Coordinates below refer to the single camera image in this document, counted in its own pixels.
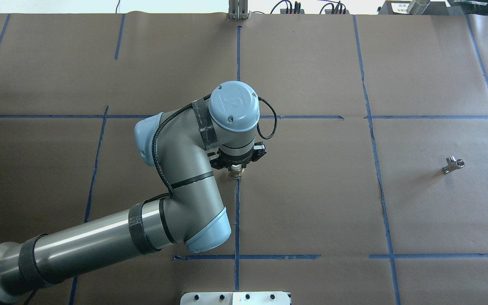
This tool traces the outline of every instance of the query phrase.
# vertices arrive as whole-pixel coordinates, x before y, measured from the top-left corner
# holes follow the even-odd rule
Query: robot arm
[[[168,194],[23,244],[0,244],[0,302],[172,244],[197,253],[224,243],[231,229],[212,167],[238,178],[266,149],[254,143],[259,101],[251,87],[228,81],[208,104],[207,97],[136,125],[141,156],[157,167]]]

